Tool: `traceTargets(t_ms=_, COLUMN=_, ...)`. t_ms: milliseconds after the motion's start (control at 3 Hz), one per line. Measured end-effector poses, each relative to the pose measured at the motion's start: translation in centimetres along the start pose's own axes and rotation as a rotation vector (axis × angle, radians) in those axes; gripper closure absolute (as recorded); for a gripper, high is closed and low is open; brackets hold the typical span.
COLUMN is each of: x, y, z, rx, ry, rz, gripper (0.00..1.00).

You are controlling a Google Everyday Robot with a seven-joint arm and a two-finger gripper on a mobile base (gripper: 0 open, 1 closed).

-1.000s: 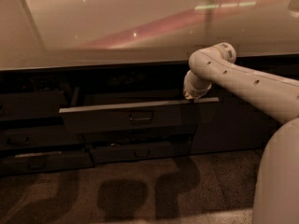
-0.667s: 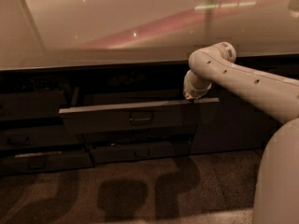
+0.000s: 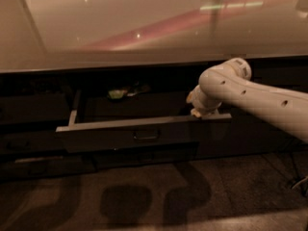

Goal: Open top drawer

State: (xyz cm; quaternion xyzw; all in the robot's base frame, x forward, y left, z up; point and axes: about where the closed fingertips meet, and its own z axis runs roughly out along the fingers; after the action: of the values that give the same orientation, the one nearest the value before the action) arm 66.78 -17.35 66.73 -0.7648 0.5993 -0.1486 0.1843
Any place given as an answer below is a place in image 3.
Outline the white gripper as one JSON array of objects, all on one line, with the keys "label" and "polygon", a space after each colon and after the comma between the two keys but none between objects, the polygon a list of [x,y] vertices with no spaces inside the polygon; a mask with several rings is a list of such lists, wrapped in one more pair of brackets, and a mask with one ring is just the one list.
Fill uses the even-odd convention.
[{"label": "white gripper", "polygon": [[187,103],[191,103],[191,115],[197,118],[215,113],[220,107],[221,102],[207,96],[199,85],[197,85],[187,96]]}]

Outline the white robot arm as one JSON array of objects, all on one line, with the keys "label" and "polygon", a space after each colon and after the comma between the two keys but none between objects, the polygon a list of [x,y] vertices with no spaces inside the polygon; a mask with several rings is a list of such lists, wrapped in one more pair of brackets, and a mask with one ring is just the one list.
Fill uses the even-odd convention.
[{"label": "white robot arm", "polygon": [[308,94],[256,84],[251,76],[251,67],[242,58],[206,69],[186,99],[193,105],[191,115],[207,116],[226,103],[308,142]]}]

